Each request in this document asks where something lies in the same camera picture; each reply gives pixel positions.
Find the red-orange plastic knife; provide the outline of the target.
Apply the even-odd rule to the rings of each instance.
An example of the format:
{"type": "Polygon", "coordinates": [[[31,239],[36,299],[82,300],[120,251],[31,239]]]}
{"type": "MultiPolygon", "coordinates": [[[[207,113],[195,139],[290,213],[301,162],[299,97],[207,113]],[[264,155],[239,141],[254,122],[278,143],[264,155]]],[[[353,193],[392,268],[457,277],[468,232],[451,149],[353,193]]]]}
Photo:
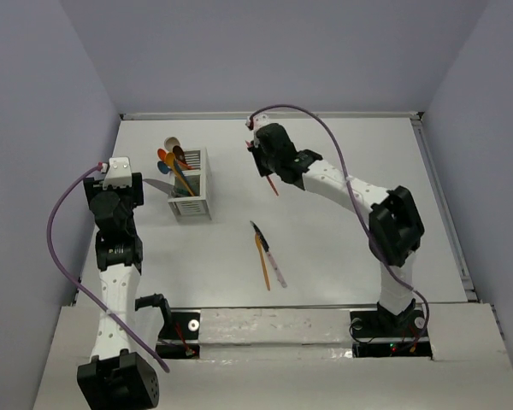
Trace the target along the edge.
{"type": "Polygon", "coordinates": [[[267,175],[267,176],[266,176],[266,180],[268,181],[268,184],[269,184],[270,188],[272,189],[273,193],[274,193],[277,197],[279,197],[279,192],[278,192],[278,190],[277,190],[277,188],[276,188],[276,186],[275,186],[275,184],[274,184],[274,181],[272,180],[271,176],[270,176],[270,175],[267,175]]]}

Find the blue plastic spoon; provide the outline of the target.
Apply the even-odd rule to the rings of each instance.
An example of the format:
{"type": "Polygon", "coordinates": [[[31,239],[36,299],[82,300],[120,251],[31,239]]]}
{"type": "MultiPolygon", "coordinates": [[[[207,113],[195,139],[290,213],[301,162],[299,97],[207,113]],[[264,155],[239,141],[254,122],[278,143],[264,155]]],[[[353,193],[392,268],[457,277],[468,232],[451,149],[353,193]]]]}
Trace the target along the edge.
{"type": "Polygon", "coordinates": [[[158,171],[164,175],[173,173],[172,169],[163,161],[158,161],[156,166],[157,166],[158,171]]]}

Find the steel knife green handle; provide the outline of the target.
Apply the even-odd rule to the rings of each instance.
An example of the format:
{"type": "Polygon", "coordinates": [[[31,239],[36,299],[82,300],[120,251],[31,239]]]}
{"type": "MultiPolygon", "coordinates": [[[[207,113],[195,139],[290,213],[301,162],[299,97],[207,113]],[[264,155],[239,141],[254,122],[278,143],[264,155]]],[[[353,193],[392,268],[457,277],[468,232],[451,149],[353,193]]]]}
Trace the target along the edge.
{"type": "Polygon", "coordinates": [[[166,183],[159,179],[143,179],[143,181],[156,188],[157,190],[165,193],[166,195],[171,195],[174,192],[174,186],[172,184],[166,183]]]}

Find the red-orange plastic spoon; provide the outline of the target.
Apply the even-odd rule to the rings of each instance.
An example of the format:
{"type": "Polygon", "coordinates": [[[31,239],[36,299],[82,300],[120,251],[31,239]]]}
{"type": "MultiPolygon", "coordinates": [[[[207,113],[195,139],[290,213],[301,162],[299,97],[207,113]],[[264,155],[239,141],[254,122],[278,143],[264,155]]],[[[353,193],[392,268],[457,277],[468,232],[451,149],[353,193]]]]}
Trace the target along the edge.
{"type": "Polygon", "coordinates": [[[165,161],[168,152],[165,149],[158,149],[157,156],[161,161],[165,161]]]}

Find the orange plastic knife long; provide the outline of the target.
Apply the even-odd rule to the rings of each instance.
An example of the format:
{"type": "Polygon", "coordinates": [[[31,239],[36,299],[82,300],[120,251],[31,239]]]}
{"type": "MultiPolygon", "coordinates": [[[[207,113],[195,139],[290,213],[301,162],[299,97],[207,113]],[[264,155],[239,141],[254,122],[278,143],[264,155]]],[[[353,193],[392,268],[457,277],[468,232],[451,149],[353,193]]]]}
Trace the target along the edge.
{"type": "Polygon", "coordinates": [[[192,188],[192,185],[190,184],[189,180],[186,178],[186,176],[183,173],[183,171],[176,170],[176,169],[173,169],[172,171],[174,172],[174,174],[177,177],[177,179],[186,187],[186,189],[190,190],[192,192],[193,196],[195,196],[196,193],[194,192],[194,189],[192,188]]]}

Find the dark brown wooden spoon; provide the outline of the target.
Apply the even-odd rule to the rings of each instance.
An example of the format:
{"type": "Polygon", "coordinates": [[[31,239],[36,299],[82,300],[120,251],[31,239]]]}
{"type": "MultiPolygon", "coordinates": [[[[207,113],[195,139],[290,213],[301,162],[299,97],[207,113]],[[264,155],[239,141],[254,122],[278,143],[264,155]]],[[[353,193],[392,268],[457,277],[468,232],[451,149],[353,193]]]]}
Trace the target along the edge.
{"type": "Polygon", "coordinates": [[[175,159],[177,160],[177,162],[183,166],[185,169],[188,169],[188,170],[192,170],[192,166],[188,165],[186,163],[186,158],[185,158],[185,152],[184,150],[179,146],[179,145],[175,145],[173,148],[172,148],[172,152],[175,156],[175,159]]]}

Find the beige wooden spoon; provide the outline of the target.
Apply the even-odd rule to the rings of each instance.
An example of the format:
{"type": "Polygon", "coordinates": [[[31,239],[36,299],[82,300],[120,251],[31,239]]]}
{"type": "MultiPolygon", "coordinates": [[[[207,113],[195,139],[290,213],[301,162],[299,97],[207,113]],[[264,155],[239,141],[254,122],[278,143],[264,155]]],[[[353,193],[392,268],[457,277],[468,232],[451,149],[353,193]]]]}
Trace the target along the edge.
{"type": "Polygon", "coordinates": [[[168,137],[164,140],[163,146],[166,151],[172,151],[175,146],[180,146],[180,140],[176,137],[168,137]]]}

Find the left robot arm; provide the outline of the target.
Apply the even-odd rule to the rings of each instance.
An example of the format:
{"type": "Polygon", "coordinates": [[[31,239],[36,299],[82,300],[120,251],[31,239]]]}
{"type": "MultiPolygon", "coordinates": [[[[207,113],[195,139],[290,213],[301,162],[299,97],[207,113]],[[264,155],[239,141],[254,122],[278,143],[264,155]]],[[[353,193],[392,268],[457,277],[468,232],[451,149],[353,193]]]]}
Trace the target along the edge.
{"type": "Polygon", "coordinates": [[[97,226],[96,263],[100,280],[95,345],[88,363],[77,369],[77,383],[91,409],[154,409],[160,398],[156,370],[131,335],[135,314],[152,308],[142,326],[153,337],[167,335],[172,316],[163,295],[137,297],[142,276],[143,244],[134,210],[144,203],[143,177],[106,176],[83,182],[97,226]]]}

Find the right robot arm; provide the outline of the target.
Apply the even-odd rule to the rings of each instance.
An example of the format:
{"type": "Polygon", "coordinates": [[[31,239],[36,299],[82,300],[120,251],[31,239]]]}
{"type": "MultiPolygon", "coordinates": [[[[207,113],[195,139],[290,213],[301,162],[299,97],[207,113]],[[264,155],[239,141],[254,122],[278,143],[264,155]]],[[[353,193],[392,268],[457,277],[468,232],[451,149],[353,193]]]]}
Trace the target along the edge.
{"type": "Polygon", "coordinates": [[[253,133],[248,150],[259,174],[324,197],[354,213],[370,235],[369,248],[380,262],[380,298],[376,324],[387,335],[399,333],[415,309],[412,267],[424,226],[410,191],[388,190],[357,179],[320,154],[298,150],[286,129],[262,117],[248,120],[253,133]]]}

